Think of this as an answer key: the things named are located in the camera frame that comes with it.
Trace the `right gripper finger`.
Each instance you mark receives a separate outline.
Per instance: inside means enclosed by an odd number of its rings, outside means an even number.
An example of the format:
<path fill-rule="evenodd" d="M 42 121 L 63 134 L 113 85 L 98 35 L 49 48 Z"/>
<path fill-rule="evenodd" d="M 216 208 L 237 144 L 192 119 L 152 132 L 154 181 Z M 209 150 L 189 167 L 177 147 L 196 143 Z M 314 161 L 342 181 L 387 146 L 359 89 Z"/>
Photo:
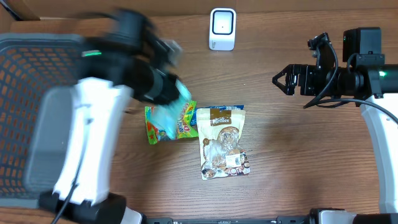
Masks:
<path fill-rule="evenodd" d="M 286 95 L 294 95 L 294 86 L 288 84 L 283 84 L 281 82 L 274 82 L 274 85 L 282 90 Z"/>
<path fill-rule="evenodd" d="M 279 79 L 285 77 L 285 82 L 288 83 L 291 77 L 292 64 L 287 65 L 282 71 L 272 78 L 273 83 L 278 83 Z"/>

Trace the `teal white snack packet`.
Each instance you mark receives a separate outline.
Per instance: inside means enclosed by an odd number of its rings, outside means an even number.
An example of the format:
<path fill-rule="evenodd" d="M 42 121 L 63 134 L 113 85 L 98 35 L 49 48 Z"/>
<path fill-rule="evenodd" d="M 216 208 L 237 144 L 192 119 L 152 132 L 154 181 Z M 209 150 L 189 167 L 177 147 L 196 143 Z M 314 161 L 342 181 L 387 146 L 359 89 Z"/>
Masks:
<path fill-rule="evenodd" d="M 168 105 L 157 105 L 154 112 L 148 119 L 157 129 L 163 130 L 169 139 L 177 137 L 177 121 L 181 119 L 181 112 L 185 105 L 192 99 L 188 88 L 177 80 L 175 84 L 178 90 L 178 98 Z"/>

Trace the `green Haribo candy bag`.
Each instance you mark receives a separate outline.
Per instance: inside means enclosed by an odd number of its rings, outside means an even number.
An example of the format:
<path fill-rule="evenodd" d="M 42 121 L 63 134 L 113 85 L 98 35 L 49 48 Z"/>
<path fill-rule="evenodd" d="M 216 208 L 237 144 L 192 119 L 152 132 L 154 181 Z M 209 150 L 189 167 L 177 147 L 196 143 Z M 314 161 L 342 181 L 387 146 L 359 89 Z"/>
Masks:
<path fill-rule="evenodd" d="M 183 107 L 180 117 L 176 120 L 175 125 L 170 123 L 166 124 L 167 128 L 175 128 L 175 135 L 171 138 L 167 134 L 167 130 L 159 124 L 154 125 L 152 122 L 152 116 L 155 115 L 155 106 L 146 106 L 144 110 L 145 122 L 147 126 L 147 138 L 149 144 L 157 144 L 161 141 L 178 140 L 183 138 L 196 138 L 198 132 L 192 127 L 190 122 L 194 118 L 194 112 L 196 108 L 196 101 L 191 100 L 186 103 Z"/>

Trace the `beige cookie pouch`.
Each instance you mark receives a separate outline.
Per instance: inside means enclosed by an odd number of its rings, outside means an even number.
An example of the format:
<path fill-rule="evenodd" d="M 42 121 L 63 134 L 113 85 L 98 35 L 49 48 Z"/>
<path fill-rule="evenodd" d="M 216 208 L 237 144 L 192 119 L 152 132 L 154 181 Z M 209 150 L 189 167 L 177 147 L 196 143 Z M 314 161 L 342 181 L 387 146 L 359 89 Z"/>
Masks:
<path fill-rule="evenodd" d="M 244 110 L 197 110 L 203 180 L 250 173 L 246 151 L 239 145 L 245 118 Z"/>

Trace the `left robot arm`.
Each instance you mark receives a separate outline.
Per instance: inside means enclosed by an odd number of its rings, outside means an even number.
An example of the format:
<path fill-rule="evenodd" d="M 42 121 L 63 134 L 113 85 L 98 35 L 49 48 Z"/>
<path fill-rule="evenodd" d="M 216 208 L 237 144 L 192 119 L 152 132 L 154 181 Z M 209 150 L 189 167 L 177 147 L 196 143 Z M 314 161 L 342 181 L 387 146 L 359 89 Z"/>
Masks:
<path fill-rule="evenodd" d="M 169 67 L 182 48 L 157 37 L 143 14 L 120 9 L 116 28 L 84 40 L 78 81 L 72 88 L 72 120 L 67 153 L 52 190 L 39 207 L 77 223 L 140 224 L 144 216 L 126 198 L 109 191 L 109 176 L 123 114 L 131 99 L 152 103 L 151 120 L 169 138 L 192 96 Z"/>

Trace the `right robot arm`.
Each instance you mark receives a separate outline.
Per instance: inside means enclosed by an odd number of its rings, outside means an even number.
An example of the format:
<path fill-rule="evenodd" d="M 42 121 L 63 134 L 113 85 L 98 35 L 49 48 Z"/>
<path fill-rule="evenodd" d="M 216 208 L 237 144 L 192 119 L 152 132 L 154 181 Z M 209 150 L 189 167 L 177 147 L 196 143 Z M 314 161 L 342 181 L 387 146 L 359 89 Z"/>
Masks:
<path fill-rule="evenodd" d="M 290 64 L 272 82 L 286 95 L 312 96 L 304 108 L 337 108 L 354 103 L 368 127 L 379 176 L 379 213 L 313 208 L 306 216 L 279 217 L 278 223 L 397 223 L 397 65 L 386 64 L 378 27 L 343 33 L 343 62 L 326 32 L 308 40 L 315 65 Z"/>

